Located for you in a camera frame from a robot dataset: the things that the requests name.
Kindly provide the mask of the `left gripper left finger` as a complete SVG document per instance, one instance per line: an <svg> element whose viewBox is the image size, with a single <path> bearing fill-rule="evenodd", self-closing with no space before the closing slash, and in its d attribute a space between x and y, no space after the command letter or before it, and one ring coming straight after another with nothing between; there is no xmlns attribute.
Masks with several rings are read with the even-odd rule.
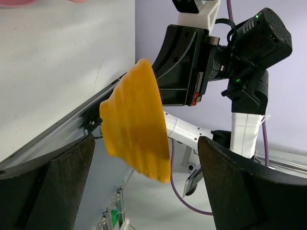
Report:
<svg viewBox="0 0 307 230"><path fill-rule="evenodd" d="M58 150L2 169L2 230L71 230L74 227L95 139L80 138Z"/></svg>

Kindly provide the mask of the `yellow ribbed bowl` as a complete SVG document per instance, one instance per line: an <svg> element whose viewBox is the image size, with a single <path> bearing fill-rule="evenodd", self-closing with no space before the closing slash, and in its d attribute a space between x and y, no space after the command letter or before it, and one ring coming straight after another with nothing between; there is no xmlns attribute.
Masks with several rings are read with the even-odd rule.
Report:
<svg viewBox="0 0 307 230"><path fill-rule="evenodd" d="M149 60L140 59L101 102L107 153L138 173L167 184L171 163L162 101Z"/></svg>

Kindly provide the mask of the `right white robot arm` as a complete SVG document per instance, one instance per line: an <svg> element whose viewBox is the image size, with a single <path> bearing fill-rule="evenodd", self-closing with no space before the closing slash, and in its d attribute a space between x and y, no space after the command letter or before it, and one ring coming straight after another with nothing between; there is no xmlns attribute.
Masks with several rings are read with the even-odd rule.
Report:
<svg viewBox="0 0 307 230"><path fill-rule="evenodd" d="M231 151L254 156L259 127L268 103L268 68L292 53L292 38L270 8L235 24L225 18L227 45L209 30L171 24L153 64L164 106L195 106L211 81L228 80L222 96L232 102Z"/></svg>

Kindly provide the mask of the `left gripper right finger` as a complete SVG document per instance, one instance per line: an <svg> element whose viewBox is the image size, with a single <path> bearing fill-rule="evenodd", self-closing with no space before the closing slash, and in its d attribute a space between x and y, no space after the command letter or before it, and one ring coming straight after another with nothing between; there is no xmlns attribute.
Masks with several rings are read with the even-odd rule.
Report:
<svg viewBox="0 0 307 230"><path fill-rule="evenodd" d="M202 174L218 230L305 230L307 180L200 137Z"/></svg>

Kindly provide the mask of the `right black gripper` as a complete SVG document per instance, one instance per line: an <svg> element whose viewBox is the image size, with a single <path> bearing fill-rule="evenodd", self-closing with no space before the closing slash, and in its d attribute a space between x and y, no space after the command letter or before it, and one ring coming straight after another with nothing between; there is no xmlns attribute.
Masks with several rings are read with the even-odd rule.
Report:
<svg viewBox="0 0 307 230"><path fill-rule="evenodd" d="M234 44L223 46L219 42L218 37L204 35L199 48L198 28L167 27L152 65L163 106L196 106L208 82L226 79Z"/></svg>

